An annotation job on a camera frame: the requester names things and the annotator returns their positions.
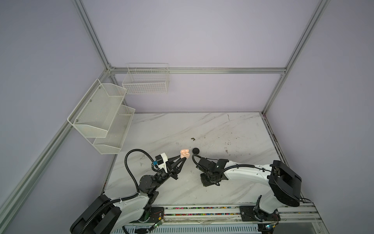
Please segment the black earbud charging case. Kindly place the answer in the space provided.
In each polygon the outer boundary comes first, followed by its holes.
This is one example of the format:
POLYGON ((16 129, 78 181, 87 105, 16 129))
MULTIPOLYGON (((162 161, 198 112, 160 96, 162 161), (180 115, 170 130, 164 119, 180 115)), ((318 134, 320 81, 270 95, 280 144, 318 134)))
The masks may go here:
POLYGON ((198 155, 200 153, 200 150, 198 148, 193 148, 192 152, 194 155, 198 155))

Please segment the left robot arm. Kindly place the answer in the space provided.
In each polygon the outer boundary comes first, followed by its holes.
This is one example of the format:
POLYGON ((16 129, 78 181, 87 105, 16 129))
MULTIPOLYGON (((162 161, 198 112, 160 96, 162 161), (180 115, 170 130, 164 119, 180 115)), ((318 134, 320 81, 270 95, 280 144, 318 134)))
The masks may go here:
POLYGON ((130 150, 124 159, 126 171, 134 182, 136 193, 127 197, 111 199, 105 194, 94 202, 77 218, 70 227, 71 234, 109 234, 112 230, 125 226, 133 221, 147 221, 151 215, 151 207, 159 195, 157 189, 169 178, 178 179, 184 163, 190 157, 190 151, 184 149, 180 155, 168 158, 165 153, 152 158, 142 149, 130 150), (139 181, 130 170, 128 158, 130 154, 140 152, 152 163, 154 175, 144 175, 139 181))

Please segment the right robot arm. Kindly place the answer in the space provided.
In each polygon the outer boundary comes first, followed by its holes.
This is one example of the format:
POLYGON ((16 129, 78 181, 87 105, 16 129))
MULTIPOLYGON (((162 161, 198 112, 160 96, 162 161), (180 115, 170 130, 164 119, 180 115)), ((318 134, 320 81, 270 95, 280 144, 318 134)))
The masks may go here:
POLYGON ((241 216, 252 221, 280 221, 281 207, 311 203, 301 192, 302 179, 288 165, 273 160, 262 165, 192 155, 194 174, 202 184, 196 190, 202 204, 251 206, 241 216))

